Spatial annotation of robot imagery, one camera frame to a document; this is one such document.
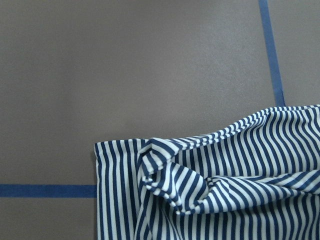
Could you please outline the navy white striped polo shirt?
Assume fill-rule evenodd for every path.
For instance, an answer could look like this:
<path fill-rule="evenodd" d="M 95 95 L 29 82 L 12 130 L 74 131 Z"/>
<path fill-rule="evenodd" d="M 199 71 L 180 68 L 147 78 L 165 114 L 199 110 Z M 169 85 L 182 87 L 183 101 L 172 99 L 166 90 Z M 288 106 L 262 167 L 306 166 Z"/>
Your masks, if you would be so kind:
<path fill-rule="evenodd" d="M 320 107 L 94 146 L 100 240 L 317 240 Z"/>

